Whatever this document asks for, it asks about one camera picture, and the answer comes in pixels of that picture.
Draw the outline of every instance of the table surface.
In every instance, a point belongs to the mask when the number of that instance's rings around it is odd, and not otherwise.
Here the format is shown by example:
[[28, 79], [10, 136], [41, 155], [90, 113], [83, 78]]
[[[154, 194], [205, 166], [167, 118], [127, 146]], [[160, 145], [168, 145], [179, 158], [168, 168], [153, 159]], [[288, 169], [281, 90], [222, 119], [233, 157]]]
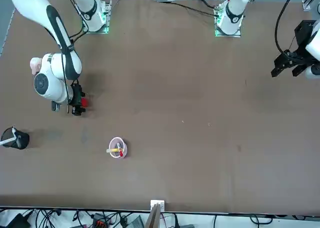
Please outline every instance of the table surface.
[[[50, 1], [77, 32], [68, 0]], [[271, 77], [282, 6], [249, 4], [242, 38], [230, 38], [214, 36], [212, 17], [120, 0], [110, 33], [75, 45], [91, 102], [82, 117], [52, 112], [34, 91], [30, 59], [59, 49], [15, 12], [0, 58], [0, 129], [14, 124], [31, 140], [0, 149], [1, 205], [148, 210], [165, 200], [168, 211], [319, 215], [320, 82]], [[283, 49], [308, 16], [289, 4]], [[127, 141], [124, 160], [106, 154], [115, 136]]]

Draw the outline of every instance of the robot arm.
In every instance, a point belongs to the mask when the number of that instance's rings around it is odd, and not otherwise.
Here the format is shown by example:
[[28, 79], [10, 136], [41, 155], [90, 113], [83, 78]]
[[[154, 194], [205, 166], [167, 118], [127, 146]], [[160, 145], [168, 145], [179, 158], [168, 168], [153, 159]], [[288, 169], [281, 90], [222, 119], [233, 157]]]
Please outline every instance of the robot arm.
[[297, 77], [305, 72], [308, 79], [320, 78], [320, 20], [303, 20], [295, 29], [298, 48], [291, 52], [284, 50], [274, 60], [272, 77], [277, 77], [284, 69], [293, 68], [292, 75]]
[[72, 114], [81, 115], [85, 111], [81, 103], [82, 88], [78, 83], [68, 87], [65, 79], [78, 80], [82, 64], [59, 13], [48, 0], [12, 2], [21, 15], [46, 28], [61, 50], [61, 53], [49, 53], [42, 58], [40, 70], [34, 77], [36, 92], [52, 101], [52, 110], [58, 111], [60, 104], [66, 104], [72, 106]]
[[[12, 0], [12, 2], [21, 15], [48, 30], [63, 54], [66, 79], [72, 81], [78, 79], [82, 64], [57, 10], [48, 0]], [[52, 69], [54, 76], [64, 79], [61, 55], [55, 54], [51, 66], [54, 67]]]
[[239, 30], [248, 1], [249, 0], [225, 0], [223, 2], [223, 15], [217, 27], [224, 34], [233, 35]]

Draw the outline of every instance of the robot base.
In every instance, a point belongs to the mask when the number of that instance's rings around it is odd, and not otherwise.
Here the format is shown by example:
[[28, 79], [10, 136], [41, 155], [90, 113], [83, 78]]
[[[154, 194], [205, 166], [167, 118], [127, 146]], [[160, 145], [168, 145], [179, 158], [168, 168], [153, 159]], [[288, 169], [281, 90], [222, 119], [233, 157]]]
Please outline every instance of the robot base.
[[241, 28], [235, 34], [225, 34], [223, 33], [220, 28], [217, 26], [218, 22], [220, 21], [221, 16], [224, 14], [224, 8], [222, 4], [217, 5], [214, 8], [214, 14], [218, 15], [219, 17], [214, 17], [214, 35], [216, 37], [241, 37]]
[[109, 1], [109, 3], [105, 1], [101, 1], [101, 7], [102, 11], [104, 11], [100, 19], [105, 22], [105, 24], [97, 31], [88, 31], [87, 34], [108, 34], [109, 33], [109, 28], [110, 28], [110, 17], [111, 17], [111, 8], [112, 8], [112, 0]]

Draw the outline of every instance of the wires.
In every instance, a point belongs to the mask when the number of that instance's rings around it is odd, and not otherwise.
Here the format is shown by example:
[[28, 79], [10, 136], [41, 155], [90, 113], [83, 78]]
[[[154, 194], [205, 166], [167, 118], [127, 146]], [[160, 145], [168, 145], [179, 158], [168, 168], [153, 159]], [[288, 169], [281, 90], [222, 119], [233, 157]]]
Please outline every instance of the wires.
[[291, 48], [292, 44], [294, 43], [295, 38], [296, 38], [296, 35], [294, 35], [294, 37], [292, 38], [292, 41], [291, 41], [291, 44], [290, 44], [290, 46], [289, 46], [288, 50], [290, 50], [290, 48]]
[[65, 66], [64, 66], [64, 54], [61, 53], [61, 63], [62, 63], [62, 71], [63, 71], [63, 80], [64, 80], [64, 86], [65, 86], [65, 92], [67, 97], [67, 113], [69, 114], [69, 92], [68, 92], [68, 86], [66, 81], [66, 73], [65, 73]]
[[277, 47], [277, 49], [279, 50], [279, 52], [285, 57], [287, 58], [289, 61], [294, 61], [294, 62], [297, 62], [298, 64], [301, 64], [301, 62], [303, 61], [302, 59], [296, 59], [296, 58], [293, 58], [293, 57], [290, 57], [288, 54], [286, 54], [282, 49], [281, 47], [279, 46], [279, 42], [278, 42], [278, 27], [279, 27], [279, 21], [281, 19], [281, 16], [283, 15], [285, 9], [287, 8], [288, 4], [289, 4], [290, 0], [286, 0], [282, 10], [280, 11], [280, 14], [276, 20], [276, 23], [275, 23], [275, 29], [274, 29], [274, 41], [275, 41], [275, 45]]
[[215, 215], [214, 220], [213, 220], [213, 228], [216, 228], [216, 220], [217, 220], [217, 215]]
[[202, 10], [199, 10], [199, 9], [195, 9], [195, 8], [186, 6], [184, 4], [179, 4], [179, 3], [174, 3], [174, 2], [171, 2], [170, 4], [177, 5], [177, 6], [180, 6], [180, 7], [184, 7], [186, 9], [189, 9], [189, 10], [192, 10], [194, 12], [198, 12], [198, 13], [201, 13], [201, 14], [204, 14], [204, 15], [207, 15], [207, 16], [218, 17], [218, 15], [216, 15], [216, 14], [212, 14], [212, 13], [208, 13], [208, 12], [205, 12], [205, 11], [202, 11]]
[[163, 222], [164, 222], [165, 228], [167, 228], [167, 223], [166, 223], [166, 219], [165, 219], [165, 217], [164, 217], [164, 214], [163, 214], [163, 213], [161, 213], [161, 216], [162, 216], [162, 219], [163, 219]]
[[214, 6], [209, 5], [205, 0], [199, 0], [199, 1], [202, 1], [207, 7], [211, 8], [211, 9], [215, 8], [215, 5]]
[[82, 36], [84, 36], [89, 31], [89, 26], [88, 26], [87, 22], [85, 21], [85, 19], [83, 19], [83, 17], [81, 16], [80, 9], [79, 9], [78, 5], [76, 4], [76, 2], [74, 0], [69, 0], [69, 1], [71, 2], [73, 8], [76, 10], [79, 17], [81, 18], [81, 23], [82, 23], [81, 30], [76, 34], [69, 36], [69, 39], [79, 35], [81, 33], [81, 31], [83, 31], [86, 26], [86, 31], [84, 31], [80, 36], [78, 36], [77, 38], [74, 39], [73, 43], [75, 43], [77, 40], [79, 40]]
[[125, 216], [121, 216], [120, 215], [120, 221], [117, 223], [117, 224], [115, 224], [112, 228], [115, 228], [117, 225], [119, 225], [120, 223], [122, 223], [122, 222], [124, 222], [124, 221], [126, 221], [127, 219], [127, 217], [128, 216], [130, 216], [130, 215], [132, 215], [133, 214], [133, 212], [131, 212], [131, 213], [129, 213], [129, 214], [127, 214], [127, 215], [125, 215]]
[[270, 221], [268, 222], [260, 222], [256, 214], [250, 215], [250, 220], [252, 221], [253, 224], [257, 225], [257, 228], [259, 228], [260, 225], [270, 225], [274, 221], [274, 219], [271, 217]]
[[[39, 214], [40, 212], [43, 214], [43, 219], [41, 220], [40, 222], [40, 225], [38, 226], [38, 218], [39, 218]], [[56, 228], [54, 226], [54, 224], [50, 221], [50, 217], [56, 213], [57, 211], [56, 210], [50, 210], [48, 213], [46, 210], [42, 210], [42, 209], [39, 209], [38, 213], [36, 214], [36, 217], [35, 217], [35, 227], [36, 228], [41, 228], [41, 225], [42, 225], [42, 228], [47, 228], [48, 227], [48, 222], [49, 222], [49, 225], [51, 228]]]

